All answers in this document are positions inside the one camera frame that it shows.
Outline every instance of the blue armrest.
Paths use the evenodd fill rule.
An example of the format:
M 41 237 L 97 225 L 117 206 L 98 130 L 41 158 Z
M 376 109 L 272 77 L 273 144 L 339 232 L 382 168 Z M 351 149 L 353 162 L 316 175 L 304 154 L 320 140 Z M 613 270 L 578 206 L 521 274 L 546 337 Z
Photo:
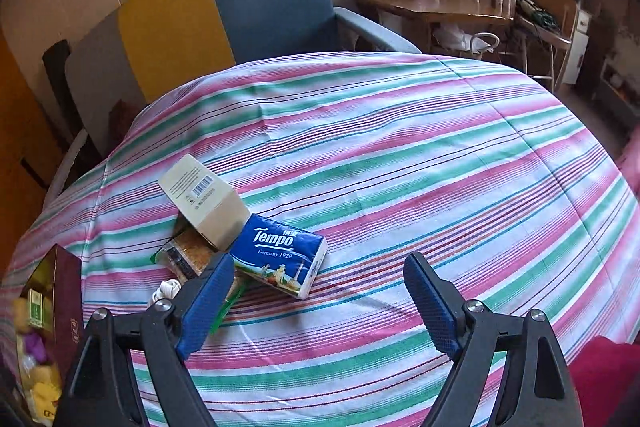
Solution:
M 334 13 L 338 21 L 373 44 L 379 50 L 385 52 L 422 54 L 422 52 L 407 39 L 380 24 L 370 21 L 362 15 L 358 15 L 346 8 L 337 7 L 334 8 Z

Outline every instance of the tablecloth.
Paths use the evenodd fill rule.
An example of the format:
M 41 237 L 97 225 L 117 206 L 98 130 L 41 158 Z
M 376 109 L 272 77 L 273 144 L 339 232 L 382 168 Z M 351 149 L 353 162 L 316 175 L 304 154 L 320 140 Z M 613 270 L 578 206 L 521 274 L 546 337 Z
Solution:
M 220 426 L 420 425 L 450 363 L 402 283 L 411 251 L 496 312 L 542 308 L 569 360 L 594 335 L 634 333 L 638 204 L 572 113 L 496 64 L 337 53 L 236 66 L 147 107 L 18 244 L 0 295 L 9 366 L 11 299 L 54 243 L 82 260 L 85 319 L 146 308 L 170 275 L 150 256 L 177 219 L 157 181 L 186 153 L 253 212 L 330 245 L 307 300 L 251 289 L 188 360 Z M 139 353 L 134 366 L 163 425 Z

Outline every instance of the wooden tabletop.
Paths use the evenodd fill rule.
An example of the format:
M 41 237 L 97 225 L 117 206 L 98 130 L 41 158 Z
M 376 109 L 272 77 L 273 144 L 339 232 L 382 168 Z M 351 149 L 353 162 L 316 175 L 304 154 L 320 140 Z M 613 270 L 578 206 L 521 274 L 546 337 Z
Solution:
M 429 23 L 481 22 L 505 25 L 511 21 L 500 10 L 475 0 L 356 0 L 356 3 Z

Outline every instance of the silver bolt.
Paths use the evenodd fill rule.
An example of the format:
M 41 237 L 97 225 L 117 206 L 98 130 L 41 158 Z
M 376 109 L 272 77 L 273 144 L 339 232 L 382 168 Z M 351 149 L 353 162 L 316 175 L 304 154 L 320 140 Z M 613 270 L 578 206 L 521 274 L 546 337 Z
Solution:
M 545 312 L 543 312 L 542 310 L 533 308 L 529 314 L 531 315 L 531 318 L 535 321 L 538 322 L 544 322 L 546 320 L 546 315 Z
M 484 311 L 484 304 L 477 299 L 471 299 L 466 302 L 466 309 L 472 313 L 480 313 Z
M 165 312 L 172 306 L 171 301 L 169 299 L 160 299 L 156 304 L 154 304 L 154 308 L 156 311 Z
M 107 308 L 98 308 L 95 312 L 91 314 L 92 318 L 101 321 L 103 318 L 107 316 Z

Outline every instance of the orange wooden door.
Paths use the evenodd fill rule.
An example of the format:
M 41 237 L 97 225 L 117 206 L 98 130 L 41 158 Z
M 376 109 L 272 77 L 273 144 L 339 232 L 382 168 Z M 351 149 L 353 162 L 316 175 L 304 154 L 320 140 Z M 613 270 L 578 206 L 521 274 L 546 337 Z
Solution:
M 20 164 L 23 159 L 49 184 L 62 152 L 0 32 L 0 274 L 46 194 Z

